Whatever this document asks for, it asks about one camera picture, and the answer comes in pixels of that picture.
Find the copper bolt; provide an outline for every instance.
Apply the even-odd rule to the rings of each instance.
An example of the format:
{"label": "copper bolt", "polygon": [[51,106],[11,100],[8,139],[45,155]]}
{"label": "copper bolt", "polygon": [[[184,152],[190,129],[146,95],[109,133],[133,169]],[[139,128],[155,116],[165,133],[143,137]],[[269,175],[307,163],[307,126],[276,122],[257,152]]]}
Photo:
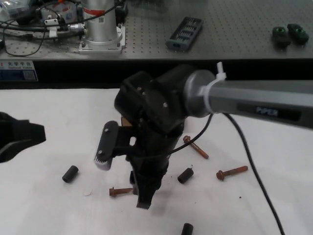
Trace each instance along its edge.
{"label": "copper bolt", "polygon": [[123,193],[129,193],[133,191],[133,188],[119,188],[119,189],[114,189],[114,187],[112,187],[109,190],[109,194],[111,197],[115,197],[118,194],[123,194]]}
{"label": "copper bolt", "polygon": [[236,168],[236,169],[224,171],[224,172],[219,170],[219,172],[216,173],[216,177],[219,180],[224,180],[225,176],[227,176],[227,175],[235,175],[235,174],[238,174],[241,172],[245,172],[247,170],[248,170],[248,167],[246,165],[239,167],[239,168]]}
{"label": "copper bolt", "polygon": [[[183,141],[184,143],[188,143],[190,141],[190,136],[185,136],[183,138]],[[199,146],[197,146],[195,143],[192,143],[190,146],[193,147],[198,153],[200,153],[200,155],[203,156],[203,158],[205,159],[209,158],[209,155],[207,155],[207,153],[200,149]]]}

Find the silver cylinder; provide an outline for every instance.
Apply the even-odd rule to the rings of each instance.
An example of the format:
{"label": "silver cylinder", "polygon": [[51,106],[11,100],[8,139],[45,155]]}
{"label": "silver cylinder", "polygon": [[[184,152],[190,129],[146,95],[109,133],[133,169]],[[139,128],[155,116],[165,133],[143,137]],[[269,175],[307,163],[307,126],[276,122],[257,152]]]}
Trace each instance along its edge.
{"label": "silver cylinder", "polygon": [[[114,6],[114,0],[82,0],[84,19],[101,14]],[[85,22],[85,40],[90,44],[107,44],[118,40],[115,11],[112,10],[94,20]]]}

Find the white tablecloth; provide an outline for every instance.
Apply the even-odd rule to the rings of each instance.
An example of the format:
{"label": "white tablecloth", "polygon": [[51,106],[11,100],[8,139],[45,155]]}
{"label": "white tablecloth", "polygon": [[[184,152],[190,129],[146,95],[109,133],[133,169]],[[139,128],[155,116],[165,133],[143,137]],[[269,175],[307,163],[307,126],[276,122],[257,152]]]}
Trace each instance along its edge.
{"label": "white tablecloth", "polygon": [[[194,226],[194,235],[279,234],[251,168],[224,182],[216,178],[220,169],[249,166],[239,135],[222,115],[213,117],[197,141],[210,159],[191,147],[172,155],[149,210],[136,208],[132,194],[109,197],[111,187],[130,187],[131,166],[125,157],[116,157],[107,172],[93,163],[104,124],[120,121],[113,107],[116,93],[0,91],[0,111],[44,125],[47,137],[0,164],[1,235],[179,235],[184,223]],[[312,234],[313,131],[235,119],[286,234]],[[189,118],[185,132],[193,137],[205,122]],[[66,184],[62,176],[71,165],[79,168],[79,175]],[[191,165],[194,176],[180,184],[177,176]]]}

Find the black connector block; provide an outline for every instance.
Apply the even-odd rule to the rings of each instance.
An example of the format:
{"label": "black connector block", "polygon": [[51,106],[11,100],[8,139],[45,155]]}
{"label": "black connector block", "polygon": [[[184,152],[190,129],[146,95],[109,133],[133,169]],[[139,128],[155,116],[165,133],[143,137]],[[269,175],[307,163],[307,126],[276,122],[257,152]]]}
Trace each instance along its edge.
{"label": "black connector block", "polygon": [[295,40],[296,43],[304,45],[309,40],[309,35],[306,31],[296,23],[290,23],[287,26],[290,36]]}
{"label": "black connector block", "polygon": [[284,27],[275,27],[273,28],[273,41],[275,46],[280,48],[286,48],[290,45],[291,39],[288,36],[288,33]]}

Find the label sticker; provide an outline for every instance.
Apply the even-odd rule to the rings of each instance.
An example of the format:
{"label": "label sticker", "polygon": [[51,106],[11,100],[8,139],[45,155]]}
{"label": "label sticker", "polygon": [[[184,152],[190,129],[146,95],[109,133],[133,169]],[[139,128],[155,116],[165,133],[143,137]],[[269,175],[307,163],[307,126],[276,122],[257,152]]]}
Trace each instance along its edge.
{"label": "label sticker", "polygon": [[1,81],[38,81],[32,61],[0,61]]}
{"label": "label sticker", "polygon": [[[84,19],[86,20],[88,18],[95,17],[95,16],[101,15],[103,13],[104,13],[104,11],[89,10],[89,9],[84,8]],[[92,19],[92,20],[89,20],[89,21],[91,21],[93,23],[104,24],[105,23],[105,18],[104,18],[104,16],[100,16],[98,18],[95,18],[95,19]]]}

